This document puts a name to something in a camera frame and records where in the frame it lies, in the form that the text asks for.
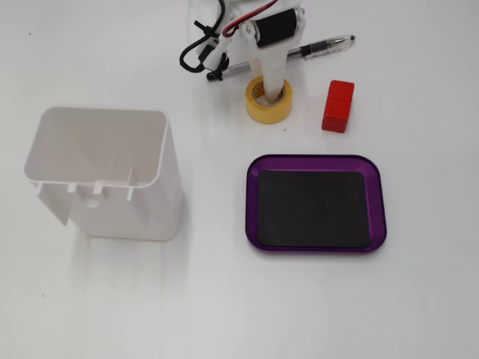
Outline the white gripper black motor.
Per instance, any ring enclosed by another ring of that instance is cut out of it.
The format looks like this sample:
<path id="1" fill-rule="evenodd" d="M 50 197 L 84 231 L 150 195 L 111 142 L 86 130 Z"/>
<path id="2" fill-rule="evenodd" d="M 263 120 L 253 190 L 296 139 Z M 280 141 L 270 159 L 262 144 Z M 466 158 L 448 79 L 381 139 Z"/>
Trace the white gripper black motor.
<path id="1" fill-rule="evenodd" d="M 271 7 L 245 21 L 239 30 L 251 60 L 251 74 L 263 76 L 269 103 L 277 103 L 284 86 L 287 53 L 299 45 L 305 29 L 305 10 L 301 5 Z"/>

